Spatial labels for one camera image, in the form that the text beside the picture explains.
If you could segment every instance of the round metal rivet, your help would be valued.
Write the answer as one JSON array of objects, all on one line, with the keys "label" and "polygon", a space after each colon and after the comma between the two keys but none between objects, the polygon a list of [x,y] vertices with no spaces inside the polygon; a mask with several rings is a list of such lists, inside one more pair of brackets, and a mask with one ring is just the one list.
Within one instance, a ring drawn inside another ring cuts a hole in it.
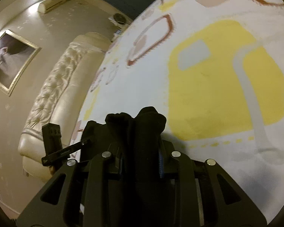
[{"label": "round metal rivet", "polygon": [[111,152],[109,152],[109,151],[103,152],[103,153],[102,153],[102,157],[103,157],[103,158],[111,157]]},{"label": "round metal rivet", "polygon": [[73,165],[75,165],[77,163],[77,161],[75,160],[75,159],[69,159],[67,162],[66,162],[66,164],[68,165],[68,166],[73,166]]},{"label": "round metal rivet", "polygon": [[214,159],[208,159],[206,162],[209,166],[214,166],[216,164],[216,161]]},{"label": "round metal rivet", "polygon": [[171,155],[172,155],[173,157],[180,157],[180,156],[181,156],[181,153],[180,153],[179,151],[173,151],[173,152],[171,153]]}]

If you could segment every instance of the yellow patch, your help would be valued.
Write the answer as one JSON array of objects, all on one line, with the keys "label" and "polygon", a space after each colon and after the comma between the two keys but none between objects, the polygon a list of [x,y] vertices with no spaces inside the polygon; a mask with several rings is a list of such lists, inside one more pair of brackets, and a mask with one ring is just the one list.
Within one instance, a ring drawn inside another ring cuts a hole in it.
[{"label": "yellow patch", "polygon": [[162,11],[162,12],[166,12],[167,10],[169,10],[171,7],[173,7],[178,1],[180,0],[169,0],[169,1],[165,1],[162,5],[159,5],[158,8]]},{"label": "yellow patch", "polygon": [[97,100],[97,96],[98,96],[98,93],[99,93],[99,90],[100,90],[100,87],[96,88],[93,92],[93,100],[91,102],[91,106],[89,109],[86,110],[85,114],[84,114],[84,118],[83,120],[88,120],[90,115],[91,115],[91,112],[95,106],[95,103],[96,103],[96,100]]},{"label": "yellow patch", "polygon": [[212,147],[217,147],[218,145],[219,145],[218,142],[215,142],[215,143],[211,144]]},{"label": "yellow patch", "polygon": [[[178,67],[179,53],[196,41],[209,49],[209,57]],[[181,42],[169,59],[168,123],[182,140],[224,136],[253,128],[233,58],[256,39],[237,21],[215,22]],[[284,116],[284,76],[263,47],[249,52],[243,68],[252,83],[264,119],[269,125]]]}]

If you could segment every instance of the gold picture frame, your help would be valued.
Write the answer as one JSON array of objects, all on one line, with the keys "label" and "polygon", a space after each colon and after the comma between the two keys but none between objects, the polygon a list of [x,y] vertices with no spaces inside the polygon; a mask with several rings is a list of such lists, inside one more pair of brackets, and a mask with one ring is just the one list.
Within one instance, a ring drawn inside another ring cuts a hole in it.
[{"label": "gold picture frame", "polygon": [[0,35],[0,88],[11,95],[22,73],[41,48],[10,30]]}]

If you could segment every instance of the sofa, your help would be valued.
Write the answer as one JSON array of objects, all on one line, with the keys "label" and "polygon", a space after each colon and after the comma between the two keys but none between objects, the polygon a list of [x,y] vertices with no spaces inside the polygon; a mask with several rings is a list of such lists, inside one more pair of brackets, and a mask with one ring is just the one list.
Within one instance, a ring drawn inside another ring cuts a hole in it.
[{"label": "sofa", "polygon": [[79,35],[55,64],[34,101],[19,141],[18,151],[28,174],[44,182],[51,178],[49,168],[41,163],[45,156],[42,126],[60,125],[63,147],[69,145],[85,96],[110,44],[98,33]]}]

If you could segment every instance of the black garment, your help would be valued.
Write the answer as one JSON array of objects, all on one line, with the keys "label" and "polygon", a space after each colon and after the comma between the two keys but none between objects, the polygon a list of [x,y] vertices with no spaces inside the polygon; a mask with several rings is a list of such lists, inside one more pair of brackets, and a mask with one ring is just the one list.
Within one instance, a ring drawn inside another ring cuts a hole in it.
[{"label": "black garment", "polygon": [[87,123],[82,139],[92,137],[94,145],[82,149],[80,161],[106,151],[112,142],[121,148],[123,178],[108,184],[111,226],[172,226],[173,187],[159,176],[159,139],[166,118],[146,107],[135,118],[108,114],[105,121]]}]

